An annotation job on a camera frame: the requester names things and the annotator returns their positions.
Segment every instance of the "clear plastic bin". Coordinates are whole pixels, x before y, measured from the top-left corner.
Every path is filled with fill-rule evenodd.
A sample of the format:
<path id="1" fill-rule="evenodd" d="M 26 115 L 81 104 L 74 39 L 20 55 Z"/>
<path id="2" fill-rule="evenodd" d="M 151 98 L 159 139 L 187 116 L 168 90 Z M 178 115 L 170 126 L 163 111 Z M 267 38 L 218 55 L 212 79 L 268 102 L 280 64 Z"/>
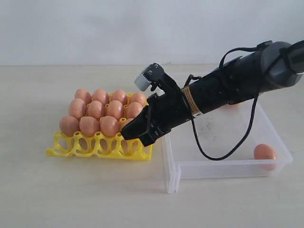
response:
<path id="1" fill-rule="evenodd" d="M 189 74 L 169 74 L 183 86 Z M 225 105 L 195 119 L 200 144 L 205 153 L 220 157 L 229 152 L 247 130 L 252 100 L 237 106 Z M 254 148 L 265 143 L 277 153 L 275 160 L 255 160 Z M 262 107 L 257 104 L 250 135 L 225 160 L 211 161 L 199 151 L 191 122 L 184 123 L 162 138 L 167 190 L 176 193 L 181 179 L 275 176 L 292 162 L 292 156 L 270 123 Z M 275 166 L 269 171 L 265 166 Z"/>

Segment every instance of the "yellow egg tray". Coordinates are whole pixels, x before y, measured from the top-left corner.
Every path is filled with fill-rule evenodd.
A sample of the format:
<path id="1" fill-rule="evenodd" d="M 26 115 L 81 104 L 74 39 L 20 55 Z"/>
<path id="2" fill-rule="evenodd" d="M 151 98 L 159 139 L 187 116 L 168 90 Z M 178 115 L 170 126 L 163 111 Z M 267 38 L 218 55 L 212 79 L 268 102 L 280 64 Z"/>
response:
<path id="1" fill-rule="evenodd" d="M 128 94 L 128 104 L 132 94 Z M 93 137 L 87 137 L 80 131 L 68 137 L 61 131 L 54 133 L 54 145 L 46 149 L 46 156 L 71 157 L 73 155 L 82 158 L 96 155 L 98 158 L 127 159 L 149 161 L 151 160 L 153 145 L 144 147 L 139 139 L 125 140 L 118 133 L 109 138 L 101 132 L 96 132 Z"/>

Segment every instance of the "egg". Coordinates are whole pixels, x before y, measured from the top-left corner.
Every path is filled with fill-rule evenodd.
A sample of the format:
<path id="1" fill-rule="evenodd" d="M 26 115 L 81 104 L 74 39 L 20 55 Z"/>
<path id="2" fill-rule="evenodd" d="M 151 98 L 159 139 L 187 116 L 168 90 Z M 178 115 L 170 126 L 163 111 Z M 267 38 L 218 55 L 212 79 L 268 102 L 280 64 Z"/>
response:
<path id="1" fill-rule="evenodd" d="M 110 102 L 108 93 L 103 89 L 97 89 L 92 95 L 93 101 L 100 101 L 103 105 Z"/>
<path id="2" fill-rule="evenodd" d="M 137 117 L 138 114 L 141 113 L 142 109 L 143 107 L 140 103 L 136 101 L 132 102 L 127 109 L 127 119 Z"/>
<path id="3" fill-rule="evenodd" d="M 69 105 L 68 114 L 80 120 L 86 115 L 86 103 L 80 98 L 75 98 Z"/>
<path id="4" fill-rule="evenodd" d="M 112 101 L 120 101 L 123 105 L 128 103 L 128 97 L 124 90 L 118 89 L 113 93 Z"/>
<path id="5" fill-rule="evenodd" d="M 105 107 L 100 101 L 92 101 L 87 108 L 87 114 L 99 120 L 105 116 Z"/>
<path id="6" fill-rule="evenodd" d="M 60 120 L 59 128 L 63 134 L 71 137 L 75 132 L 80 130 L 79 121 L 75 117 L 65 116 Z"/>
<path id="7" fill-rule="evenodd" d="M 133 120 L 133 118 L 129 118 L 129 119 L 127 119 L 126 121 L 122 122 L 122 123 L 120 124 L 120 131 L 122 131 L 122 128 L 123 128 L 124 126 L 126 126 L 129 122 L 131 122 L 132 120 Z"/>
<path id="8" fill-rule="evenodd" d="M 84 116 L 79 122 L 79 128 L 85 136 L 92 137 L 100 131 L 100 123 L 94 117 Z"/>
<path id="9" fill-rule="evenodd" d="M 117 100 L 111 101 L 106 110 L 106 114 L 113 116 L 116 120 L 119 120 L 124 116 L 123 104 Z"/>
<path id="10" fill-rule="evenodd" d="M 83 99 L 86 104 L 89 104 L 92 101 L 91 94 L 85 89 L 78 89 L 74 95 L 74 98 Z"/>
<path id="11" fill-rule="evenodd" d="M 107 137 L 114 137 L 120 130 L 119 122 L 112 116 L 105 116 L 100 121 L 101 132 Z"/>
<path id="12" fill-rule="evenodd" d="M 130 98 L 130 103 L 132 102 L 138 102 L 142 105 L 142 107 L 146 106 L 146 102 L 147 102 L 147 98 L 145 97 L 145 95 L 141 92 L 137 92 L 135 94 L 133 94 Z"/>
<path id="13" fill-rule="evenodd" d="M 277 157 L 275 150 L 267 144 L 259 144 L 254 149 L 254 158 L 257 160 L 274 160 Z M 262 164 L 265 170 L 272 171 L 276 168 L 276 164 Z"/>

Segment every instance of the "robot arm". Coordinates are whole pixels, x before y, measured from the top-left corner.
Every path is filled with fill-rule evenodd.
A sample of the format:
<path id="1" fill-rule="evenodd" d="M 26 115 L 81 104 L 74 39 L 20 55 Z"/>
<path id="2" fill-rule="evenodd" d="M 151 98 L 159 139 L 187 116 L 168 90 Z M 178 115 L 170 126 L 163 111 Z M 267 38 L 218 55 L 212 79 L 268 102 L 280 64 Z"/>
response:
<path id="1" fill-rule="evenodd" d="M 253 53 L 224 64 L 225 56 L 235 50 Z M 304 72 L 303 41 L 294 45 L 267 41 L 254 48 L 236 48 L 228 53 L 219 67 L 208 75 L 190 75 L 183 88 L 179 88 L 157 63 L 142 71 L 135 80 L 137 87 L 142 91 L 150 85 L 151 91 L 159 87 L 164 94 L 148 97 L 149 105 L 122 129 L 124 139 L 139 138 L 148 146 L 184 122 L 192 120 L 193 124 L 193 118 L 198 115 L 226 104 L 257 100 L 263 92 L 291 87 Z"/>

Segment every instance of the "white table surface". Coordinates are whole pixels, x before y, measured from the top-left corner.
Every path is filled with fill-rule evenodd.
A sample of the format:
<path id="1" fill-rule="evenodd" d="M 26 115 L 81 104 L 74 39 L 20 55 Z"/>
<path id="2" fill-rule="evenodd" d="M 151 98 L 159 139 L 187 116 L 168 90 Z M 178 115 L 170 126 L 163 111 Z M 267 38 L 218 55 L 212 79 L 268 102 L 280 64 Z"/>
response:
<path id="1" fill-rule="evenodd" d="M 142 68 L 0 67 L 1 228 L 303 226 L 304 79 L 260 98 L 294 158 L 278 177 L 181 180 L 168 194 L 159 142 L 144 162 L 45 156 L 78 88 L 134 92 Z"/>

